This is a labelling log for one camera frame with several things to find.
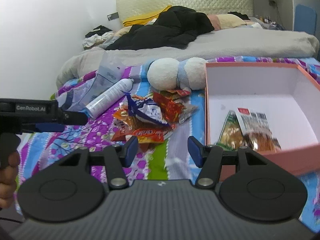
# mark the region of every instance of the candy wrapper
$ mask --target candy wrapper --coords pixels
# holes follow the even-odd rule
[[[160,106],[162,112],[164,113],[164,118],[168,122],[179,121],[179,115],[182,113],[184,108],[183,104],[175,103],[156,92],[153,93],[153,100]]]
[[[173,101],[156,92],[153,93],[153,100],[160,106],[164,118],[168,122],[179,122],[179,124],[188,119],[198,108],[197,106],[184,103],[182,99]]]
[[[145,123],[170,126],[162,117],[160,107],[151,98],[131,97],[130,93],[125,93],[125,95],[128,100],[129,116],[134,116]]]
[[[160,91],[160,94],[167,99],[176,100],[178,98],[189,96],[191,92],[185,90],[164,90]]]
[[[172,134],[171,127],[157,126],[145,123],[134,116],[129,116],[128,110],[120,108],[113,117],[124,123],[113,136],[112,141],[129,140],[132,135],[137,136],[139,144],[163,143]]]
[[[139,143],[163,143],[164,135],[160,129],[140,128],[125,136],[128,141],[132,136],[138,138]]]

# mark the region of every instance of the bed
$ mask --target bed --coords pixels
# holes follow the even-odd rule
[[[252,0],[117,0],[116,6],[120,20],[129,16],[148,13],[163,8],[168,4],[183,5],[204,13],[227,13],[237,11],[253,15]],[[200,35],[186,49],[161,47],[155,49],[105,51],[94,48],[74,56],[66,62],[57,77],[59,88],[52,99],[63,93],[85,93],[102,57],[109,62],[119,61],[127,66],[123,78],[135,80],[131,93],[145,96],[154,89],[147,80],[147,73],[142,67],[146,61],[162,57],[173,57],[185,60],[190,57],[202,57],[208,61],[279,61],[288,64],[300,64],[307,71],[320,65],[314,58],[319,50],[319,41],[305,33],[279,32],[249,28],[220,30]],[[191,179],[199,174],[187,150],[187,138],[195,136],[204,143],[204,91],[193,91],[186,98],[197,105],[195,114],[178,127],[163,143],[145,152],[140,151],[130,168],[124,171],[130,183],[134,179]],[[32,134],[26,137],[19,147],[21,164],[19,182],[22,184],[32,174],[46,168],[56,160],[70,153],[80,145],[99,151],[113,144],[113,133],[118,123],[112,114],[122,99],[111,106],[95,121],[89,121],[84,127],[67,126],[62,133]],[[106,180],[103,167],[92,167],[91,174],[100,181]],[[318,174],[303,175],[300,179],[308,188],[308,202],[301,215],[301,220],[312,230],[320,230],[320,208],[318,203]]]

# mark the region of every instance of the black blanket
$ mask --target black blanket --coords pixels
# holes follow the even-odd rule
[[[160,13],[152,25],[133,25],[127,34],[109,45],[106,50],[159,47],[184,49],[198,35],[213,30],[206,14],[183,6],[173,6]]]

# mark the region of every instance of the gray blanket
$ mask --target gray blanket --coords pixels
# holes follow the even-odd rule
[[[60,88],[70,79],[97,70],[104,53],[107,53],[110,64],[116,61],[133,66],[164,57],[179,61],[191,57],[212,59],[223,56],[316,57],[318,50],[318,39],[307,33],[255,28],[226,29],[200,35],[190,42],[186,49],[161,47],[140,50],[86,50],[63,65],[56,84]]]

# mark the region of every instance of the screw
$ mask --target screw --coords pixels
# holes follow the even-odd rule
[[[198,180],[198,184],[207,187],[213,184],[213,180],[210,178],[201,178]]]
[[[110,182],[113,186],[120,187],[126,184],[127,181],[123,178],[114,178]]]

